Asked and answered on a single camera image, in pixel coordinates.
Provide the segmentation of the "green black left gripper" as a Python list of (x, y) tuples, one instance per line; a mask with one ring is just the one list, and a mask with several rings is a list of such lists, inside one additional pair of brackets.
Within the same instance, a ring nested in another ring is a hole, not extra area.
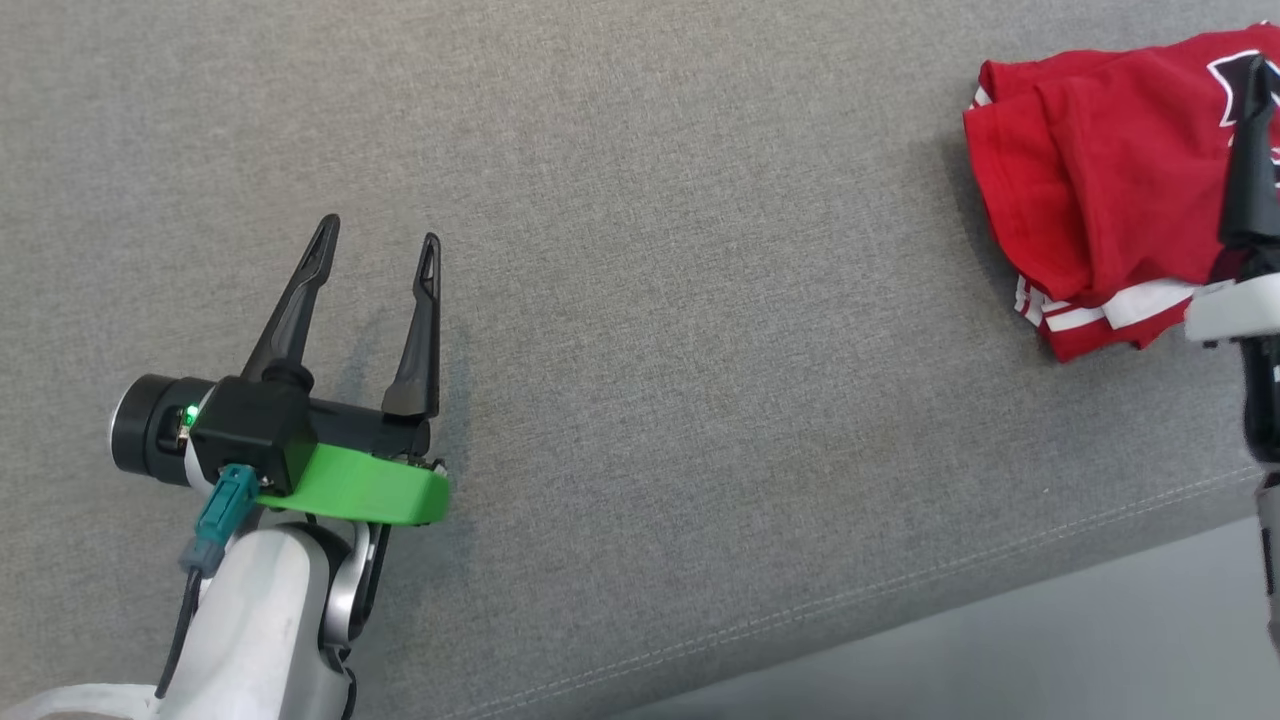
[[(261, 380), (280, 363), (302, 365), (317, 293), (330, 277), (339, 233), (335, 213), (317, 223), (242, 378)], [(413, 315), (396, 377), (381, 401), (384, 414), (311, 398), (310, 421), (319, 445), (300, 488), (287, 497), (261, 491), (259, 505), (392, 527), (422, 527), (445, 516), (448, 479), (440, 470), (420, 466), (412, 456), (426, 442), (429, 429), (397, 418), (435, 418), (439, 413), (442, 246), (433, 232), (424, 237), (412, 295)], [(142, 375), (134, 380), (111, 415), (110, 455), (116, 468), (209, 496), (220, 466), (202, 464), (180, 441), (179, 430), (197, 423), (214, 388), (214, 382), (192, 377)]]

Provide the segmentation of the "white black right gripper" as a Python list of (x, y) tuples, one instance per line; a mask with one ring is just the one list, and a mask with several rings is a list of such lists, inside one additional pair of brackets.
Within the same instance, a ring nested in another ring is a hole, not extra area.
[(1185, 311), (1194, 343), (1280, 334), (1280, 195), (1271, 122), (1280, 74), (1252, 55), (1234, 94), (1235, 115), (1219, 240), (1225, 247)]

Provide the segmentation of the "red jersey with striped cuffs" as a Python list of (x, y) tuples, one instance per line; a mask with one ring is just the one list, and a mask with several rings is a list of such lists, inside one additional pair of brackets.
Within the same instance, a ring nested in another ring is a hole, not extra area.
[(1279, 26), (982, 65), (963, 117), (972, 169), (1019, 274), (1015, 309), (1060, 363), (1149, 346), (1208, 284), (1256, 56), (1272, 76), (1280, 193)]

